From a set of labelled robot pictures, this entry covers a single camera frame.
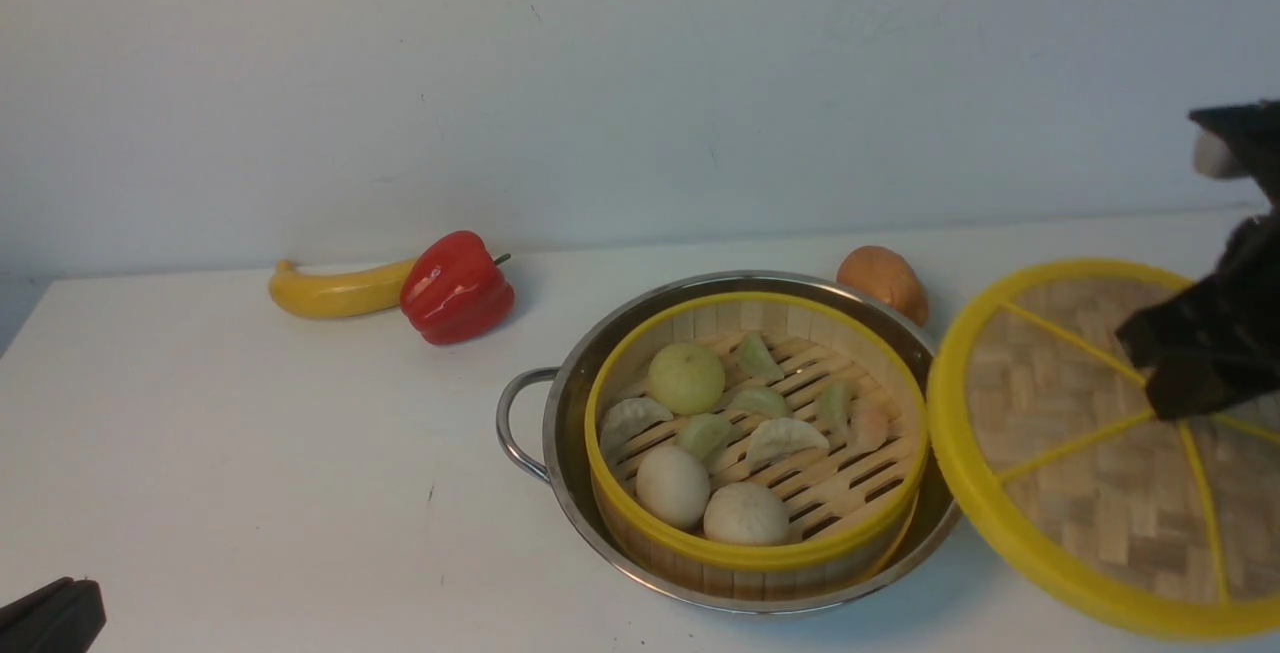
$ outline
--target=yellow banana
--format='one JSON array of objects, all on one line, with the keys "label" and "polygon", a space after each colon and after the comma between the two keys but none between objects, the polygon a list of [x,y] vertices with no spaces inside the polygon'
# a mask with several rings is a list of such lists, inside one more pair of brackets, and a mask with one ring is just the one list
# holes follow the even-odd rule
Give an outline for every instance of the yellow banana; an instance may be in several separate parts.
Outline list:
[{"label": "yellow banana", "polygon": [[275,306],[306,319],[340,319],[393,309],[417,259],[338,275],[298,273],[289,261],[275,264],[266,284]]}]

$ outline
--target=woven bamboo lid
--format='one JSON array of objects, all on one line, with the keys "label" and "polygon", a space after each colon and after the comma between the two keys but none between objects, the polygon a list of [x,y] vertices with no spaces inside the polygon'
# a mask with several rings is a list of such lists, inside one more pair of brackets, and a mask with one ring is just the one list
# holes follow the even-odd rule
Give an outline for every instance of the woven bamboo lid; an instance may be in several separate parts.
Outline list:
[{"label": "woven bamboo lid", "polygon": [[1156,420],[1112,332],[1188,284],[1120,261],[1001,280],[942,343],[929,428],[956,502],[1047,593],[1220,639],[1280,626],[1280,397]]}]

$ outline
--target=white wall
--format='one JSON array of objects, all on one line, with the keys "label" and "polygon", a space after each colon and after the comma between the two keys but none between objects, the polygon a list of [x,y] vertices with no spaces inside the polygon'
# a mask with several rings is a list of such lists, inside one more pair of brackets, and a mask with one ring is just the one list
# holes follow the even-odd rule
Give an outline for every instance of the white wall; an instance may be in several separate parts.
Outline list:
[{"label": "white wall", "polygon": [[1277,1],[0,0],[0,273],[1257,198]]}]

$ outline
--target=metal handle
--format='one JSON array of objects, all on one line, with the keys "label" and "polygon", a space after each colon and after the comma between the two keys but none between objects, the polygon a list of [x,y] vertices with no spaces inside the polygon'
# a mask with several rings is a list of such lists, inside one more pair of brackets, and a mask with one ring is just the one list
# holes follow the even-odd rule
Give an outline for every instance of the metal handle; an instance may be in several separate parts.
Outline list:
[{"label": "metal handle", "polygon": [[515,402],[516,396],[525,388],[529,388],[535,383],[556,380],[557,374],[559,374],[559,369],[534,369],[525,371],[511,379],[507,388],[502,389],[502,397],[498,398],[498,442],[502,443],[502,449],[507,453],[507,457],[511,458],[512,462],[516,462],[516,465],[525,469],[529,475],[535,476],[547,484],[550,484],[552,481],[552,479],[547,475],[547,466],[544,466],[541,461],[530,456],[530,453],[525,453],[520,448],[520,444],[516,443],[516,437],[511,434],[511,403]]}]

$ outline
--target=white dumpling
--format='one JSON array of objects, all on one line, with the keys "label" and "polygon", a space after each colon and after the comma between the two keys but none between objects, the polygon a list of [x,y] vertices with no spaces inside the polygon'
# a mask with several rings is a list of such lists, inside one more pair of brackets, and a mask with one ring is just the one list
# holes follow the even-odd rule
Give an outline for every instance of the white dumpling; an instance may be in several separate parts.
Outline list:
[{"label": "white dumpling", "polygon": [[701,461],[680,446],[662,446],[645,453],[636,471],[636,498],[659,521],[689,530],[703,517],[712,494]]},{"label": "white dumpling", "polygon": [[640,435],[655,423],[672,420],[671,411],[663,403],[650,398],[627,398],[604,412],[600,425],[600,451],[605,458],[612,458],[623,443]]},{"label": "white dumpling", "polygon": [[788,456],[805,448],[831,449],[831,443],[813,425],[796,419],[774,419],[762,423],[746,444],[746,465],[754,469],[758,464]]},{"label": "white dumpling", "polygon": [[707,503],[703,533],[708,540],[735,545],[786,543],[791,517],[772,490],[754,483],[732,483]]}]

